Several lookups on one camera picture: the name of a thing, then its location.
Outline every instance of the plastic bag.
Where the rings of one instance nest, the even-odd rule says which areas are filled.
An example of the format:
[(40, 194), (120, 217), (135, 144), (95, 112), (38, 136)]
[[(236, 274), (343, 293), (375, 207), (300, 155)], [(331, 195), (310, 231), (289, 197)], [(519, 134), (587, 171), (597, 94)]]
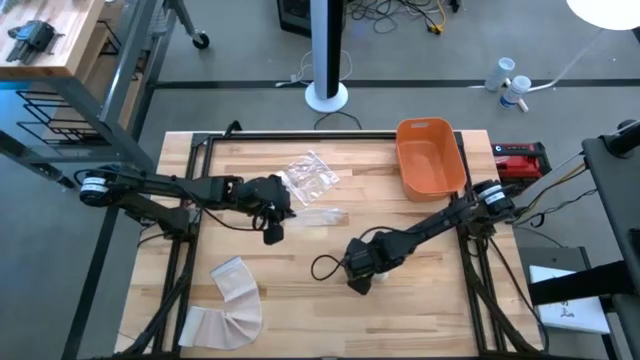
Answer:
[(304, 206), (309, 206), (340, 181), (338, 175), (311, 150), (277, 175), (282, 178), (282, 183), (289, 192), (294, 194)]
[(302, 209), (296, 211), (296, 217), (285, 220), (287, 226), (331, 226), (338, 225), (347, 216), (347, 212), (338, 209)]

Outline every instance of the wooden table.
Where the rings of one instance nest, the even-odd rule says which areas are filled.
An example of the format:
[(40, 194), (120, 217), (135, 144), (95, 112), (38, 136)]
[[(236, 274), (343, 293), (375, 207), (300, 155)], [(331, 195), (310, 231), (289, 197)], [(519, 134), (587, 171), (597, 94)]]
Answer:
[[(75, 76), (82, 54), (96, 26), (105, 0), (30, 0), (0, 14), (0, 78)], [(8, 63), (15, 40), (7, 31), (29, 20), (42, 20), (64, 34), (54, 44), (53, 55), (40, 54), (31, 65)]]
[[(485, 131), (463, 131), (474, 183), (496, 179), (489, 137)], [(183, 175), (192, 133), (167, 133), (158, 172)], [(283, 169), (313, 150), (340, 177), (340, 182), (312, 207), (341, 208), (348, 216), (337, 226), (285, 226), (285, 239), (262, 244), (260, 233), (231, 231), (213, 220), (203, 221), (196, 256), (190, 304), (224, 308), (209, 272), (240, 255), (252, 272), (262, 300), (263, 329), (250, 345), (234, 351), (183, 348), (183, 357), (430, 357), (477, 355), (467, 290), (455, 230), (420, 246), (405, 264), (374, 284), (367, 296), (345, 285), (339, 271), (324, 282), (312, 279), (312, 260), (329, 253), (344, 255), (349, 240), (375, 225), (409, 227), (445, 207), (448, 200), (409, 202), (402, 192), (395, 143), (388, 140), (287, 142), (225, 142), (214, 148), (211, 175), (245, 178)], [(156, 198), (165, 205), (175, 200)], [(294, 202), (294, 209), (302, 209)], [(246, 226), (246, 216), (220, 213), (224, 221)], [(494, 240), (505, 254), (526, 292), (520, 257), (510, 226), (498, 224)], [(170, 243), (158, 239), (141, 247), (131, 278), (116, 350), (131, 343), (156, 311), (162, 293)], [(513, 324), (534, 346), (540, 337), (533, 316), (518, 297), (494, 251), (488, 252), (498, 302)], [(328, 271), (318, 267), (317, 273)], [(485, 330), (492, 348), (486, 311)], [(169, 328), (167, 338), (172, 336)]]

